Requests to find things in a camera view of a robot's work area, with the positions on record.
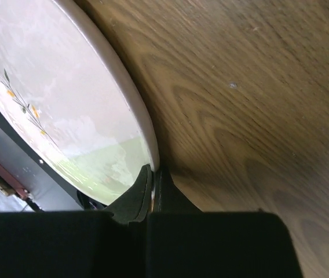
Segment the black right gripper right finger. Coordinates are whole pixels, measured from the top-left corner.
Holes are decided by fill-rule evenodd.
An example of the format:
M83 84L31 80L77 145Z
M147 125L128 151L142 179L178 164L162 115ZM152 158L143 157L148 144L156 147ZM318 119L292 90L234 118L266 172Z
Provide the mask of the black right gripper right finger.
M167 168L154 177L148 277L302 277L288 228L276 214L202 212Z

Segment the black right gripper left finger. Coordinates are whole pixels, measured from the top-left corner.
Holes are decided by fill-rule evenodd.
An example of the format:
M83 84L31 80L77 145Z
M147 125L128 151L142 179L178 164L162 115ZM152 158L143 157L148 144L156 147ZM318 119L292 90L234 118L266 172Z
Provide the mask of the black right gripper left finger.
M0 277L144 277L151 177L103 210L0 213Z

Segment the cream green floral plate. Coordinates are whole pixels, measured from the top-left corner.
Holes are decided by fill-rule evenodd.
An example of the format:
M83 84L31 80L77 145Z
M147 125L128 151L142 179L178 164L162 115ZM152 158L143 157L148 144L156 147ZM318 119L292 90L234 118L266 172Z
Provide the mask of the cream green floral plate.
M58 175L109 205L159 167L147 108L74 1L0 1L0 113Z

